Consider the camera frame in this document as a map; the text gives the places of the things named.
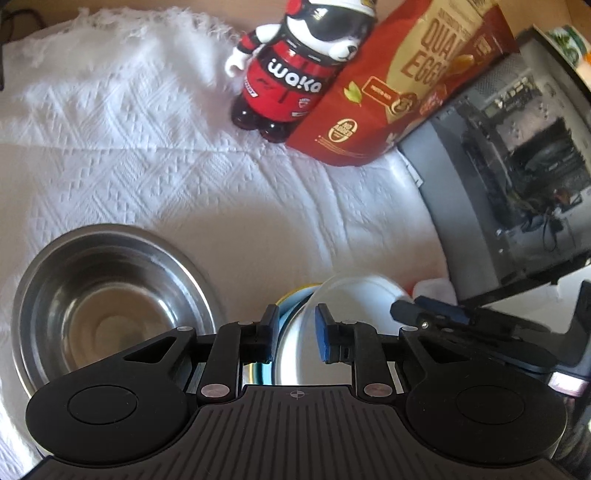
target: black gripper base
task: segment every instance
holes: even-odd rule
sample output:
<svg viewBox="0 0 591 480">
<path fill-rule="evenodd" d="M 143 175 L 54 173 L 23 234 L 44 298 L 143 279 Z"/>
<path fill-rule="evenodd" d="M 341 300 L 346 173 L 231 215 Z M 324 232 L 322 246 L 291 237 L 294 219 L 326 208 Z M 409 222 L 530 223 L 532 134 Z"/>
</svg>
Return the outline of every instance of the black gripper base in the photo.
<svg viewBox="0 0 591 480">
<path fill-rule="evenodd" d="M 48 458 L 27 480 L 567 480 L 549 460 L 508 468 L 456 463 L 427 449 L 390 406 L 348 387 L 248 386 L 204 406 L 185 434 L 130 465 L 90 468 Z"/>
</svg>

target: metal screw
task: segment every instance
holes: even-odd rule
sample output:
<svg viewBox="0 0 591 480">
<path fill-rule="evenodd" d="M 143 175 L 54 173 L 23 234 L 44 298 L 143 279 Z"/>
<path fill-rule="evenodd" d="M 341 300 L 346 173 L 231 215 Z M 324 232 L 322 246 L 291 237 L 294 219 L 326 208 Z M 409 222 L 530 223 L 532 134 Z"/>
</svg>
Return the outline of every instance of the metal screw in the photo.
<svg viewBox="0 0 591 480">
<path fill-rule="evenodd" d="M 384 398 L 392 395 L 392 387 L 383 383 L 370 383 L 363 389 L 368 397 Z"/>
<path fill-rule="evenodd" d="M 230 389 L 221 383 L 211 383 L 201 389 L 201 395 L 207 398 L 222 398 L 230 393 Z"/>
</svg>

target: blanket fringe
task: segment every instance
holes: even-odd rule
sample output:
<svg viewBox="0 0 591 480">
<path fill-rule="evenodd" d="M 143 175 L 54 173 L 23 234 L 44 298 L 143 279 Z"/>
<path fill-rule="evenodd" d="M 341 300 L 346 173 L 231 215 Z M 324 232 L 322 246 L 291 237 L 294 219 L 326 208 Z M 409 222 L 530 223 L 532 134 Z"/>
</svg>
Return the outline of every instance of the blanket fringe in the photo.
<svg viewBox="0 0 591 480">
<path fill-rule="evenodd" d="M 43 61 L 48 45 L 60 35 L 84 28 L 95 28 L 111 31 L 122 40 L 131 37 L 143 38 L 151 27 L 157 25 L 179 30 L 195 30 L 219 40 L 237 41 L 239 39 L 239 33 L 220 19 L 207 13 L 194 13 L 185 8 L 172 7 L 159 11 L 142 11 L 127 7 L 104 8 L 94 14 L 90 14 L 88 8 L 80 8 L 78 17 L 65 23 L 63 28 L 55 31 L 56 27 L 50 27 L 49 30 L 53 32 L 45 37 L 26 38 L 23 41 L 22 53 L 31 59 L 33 66 L 37 67 Z"/>
</svg>

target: orange label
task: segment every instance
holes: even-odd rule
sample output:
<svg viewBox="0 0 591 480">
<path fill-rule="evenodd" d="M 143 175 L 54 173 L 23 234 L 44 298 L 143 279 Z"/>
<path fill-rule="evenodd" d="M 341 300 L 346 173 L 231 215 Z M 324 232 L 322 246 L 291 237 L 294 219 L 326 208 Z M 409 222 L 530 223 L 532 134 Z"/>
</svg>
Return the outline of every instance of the orange label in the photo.
<svg viewBox="0 0 591 480">
<path fill-rule="evenodd" d="M 388 108 L 391 108 L 392 104 L 400 98 L 396 90 L 391 89 L 386 82 L 373 76 L 369 77 L 361 91 Z"/>
</svg>

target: white cap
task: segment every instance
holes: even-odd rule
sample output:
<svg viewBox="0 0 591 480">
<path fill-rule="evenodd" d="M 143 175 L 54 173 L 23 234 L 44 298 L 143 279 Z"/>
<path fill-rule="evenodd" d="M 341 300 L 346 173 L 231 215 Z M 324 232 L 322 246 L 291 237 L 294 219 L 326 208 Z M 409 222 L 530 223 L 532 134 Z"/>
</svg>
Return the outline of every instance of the white cap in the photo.
<svg viewBox="0 0 591 480">
<path fill-rule="evenodd" d="M 375 18 L 375 0 L 309 0 L 312 5 L 334 5 L 349 8 Z"/>
</svg>

